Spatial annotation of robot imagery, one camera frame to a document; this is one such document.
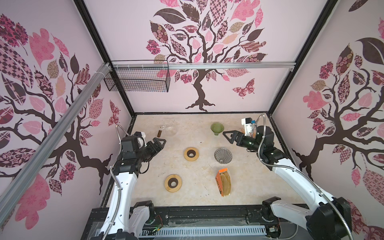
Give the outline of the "grey glass dripper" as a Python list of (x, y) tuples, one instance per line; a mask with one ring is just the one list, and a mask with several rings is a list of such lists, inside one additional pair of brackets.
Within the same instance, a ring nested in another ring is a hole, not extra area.
[(220, 164), (228, 164), (232, 161), (232, 152), (226, 148), (219, 148), (214, 153), (215, 160)]

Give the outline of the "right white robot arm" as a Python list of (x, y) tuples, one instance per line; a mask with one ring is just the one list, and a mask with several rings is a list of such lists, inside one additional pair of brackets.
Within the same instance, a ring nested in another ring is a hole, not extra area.
[(225, 131), (223, 135), (229, 143), (255, 152), (261, 163), (280, 176), (307, 205), (303, 208), (279, 197), (269, 198), (262, 203), (264, 220), (288, 220), (306, 229), (314, 240), (353, 239), (349, 202), (334, 197), (302, 173), (284, 152), (275, 147), (275, 135), (270, 127), (257, 127), (254, 138), (239, 131)]

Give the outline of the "wooden dripper ring holder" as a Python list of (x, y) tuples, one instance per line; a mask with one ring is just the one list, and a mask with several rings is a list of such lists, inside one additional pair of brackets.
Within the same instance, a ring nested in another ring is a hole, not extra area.
[(189, 162), (196, 161), (199, 158), (199, 150), (195, 147), (185, 149), (184, 158)]

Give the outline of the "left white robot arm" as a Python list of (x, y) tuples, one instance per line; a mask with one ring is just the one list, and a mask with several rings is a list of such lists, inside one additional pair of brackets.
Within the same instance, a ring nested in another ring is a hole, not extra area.
[(100, 233), (92, 240), (137, 240), (145, 223), (156, 218), (152, 201), (137, 202), (132, 211), (131, 201), (142, 163), (149, 163), (167, 141), (153, 138), (145, 142), (145, 134), (136, 132), (119, 138), (119, 142), (121, 149), (110, 169), (114, 180), (111, 204)]

